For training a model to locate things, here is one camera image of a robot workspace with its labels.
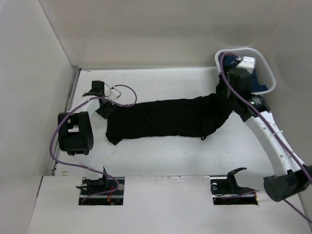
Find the black trousers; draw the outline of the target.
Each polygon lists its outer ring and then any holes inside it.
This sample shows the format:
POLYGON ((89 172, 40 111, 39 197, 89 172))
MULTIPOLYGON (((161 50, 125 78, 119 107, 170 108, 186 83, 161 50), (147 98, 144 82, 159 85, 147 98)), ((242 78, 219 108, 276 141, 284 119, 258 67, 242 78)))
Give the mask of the black trousers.
POLYGON ((117 145, 124 139, 142 137, 199 137, 202 140, 219 129, 233 111, 219 80, 215 93, 193 99, 143 102, 117 107, 107 119, 106 137, 117 145))

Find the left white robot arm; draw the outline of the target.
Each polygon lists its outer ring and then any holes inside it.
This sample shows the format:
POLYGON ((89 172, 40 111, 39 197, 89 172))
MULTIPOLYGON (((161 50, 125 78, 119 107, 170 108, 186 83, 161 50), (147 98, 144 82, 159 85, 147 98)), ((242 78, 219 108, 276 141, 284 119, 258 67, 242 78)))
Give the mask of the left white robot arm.
POLYGON ((98 194, 109 190, 109 181, 102 178, 104 168, 90 152, 94 146, 94 135, 90 117, 99 114, 107 119, 116 106, 114 102, 121 92, 105 82, 91 82, 91 89, 82 95, 80 103, 69 112, 58 115, 58 145, 61 151, 73 156, 78 167, 86 169, 87 179, 94 180, 93 189, 98 194))

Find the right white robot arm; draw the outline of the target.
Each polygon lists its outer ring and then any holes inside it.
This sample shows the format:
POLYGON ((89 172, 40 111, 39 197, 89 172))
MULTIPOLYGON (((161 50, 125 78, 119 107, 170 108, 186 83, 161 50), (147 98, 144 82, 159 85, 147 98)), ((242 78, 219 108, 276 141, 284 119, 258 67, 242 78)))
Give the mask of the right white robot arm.
POLYGON ((226 180, 226 187, 232 193, 243 187, 265 191, 273 201, 280 202, 311 185, 312 167, 293 152, 264 98, 250 92, 250 77, 251 74, 243 68, 220 72, 227 99, 261 144, 273 174, 237 168, 234 176, 226 180))

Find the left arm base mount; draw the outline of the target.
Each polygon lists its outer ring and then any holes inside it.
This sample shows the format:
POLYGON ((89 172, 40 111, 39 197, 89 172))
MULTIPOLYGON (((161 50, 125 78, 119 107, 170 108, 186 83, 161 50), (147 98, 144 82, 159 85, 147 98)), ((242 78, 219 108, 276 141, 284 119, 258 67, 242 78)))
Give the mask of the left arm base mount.
POLYGON ((97 179, 84 177, 80 186, 80 206, 122 206, 124 202, 125 177, 115 179, 101 175, 97 179))

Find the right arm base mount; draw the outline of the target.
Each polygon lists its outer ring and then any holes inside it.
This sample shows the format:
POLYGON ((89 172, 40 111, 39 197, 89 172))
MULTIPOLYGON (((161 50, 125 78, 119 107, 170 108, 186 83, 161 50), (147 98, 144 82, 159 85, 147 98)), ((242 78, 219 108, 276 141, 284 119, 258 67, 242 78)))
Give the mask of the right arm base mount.
POLYGON ((258 205, 257 190, 241 187, 235 175, 247 168, 240 167, 226 175, 210 176, 210 190, 214 205, 258 205))

